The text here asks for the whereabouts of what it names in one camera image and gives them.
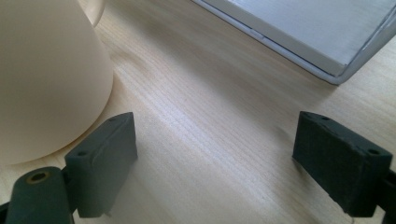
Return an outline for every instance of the white device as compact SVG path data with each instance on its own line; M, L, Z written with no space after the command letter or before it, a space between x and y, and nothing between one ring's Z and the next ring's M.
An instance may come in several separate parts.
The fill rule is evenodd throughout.
M396 1L192 0L332 84L396 35Z

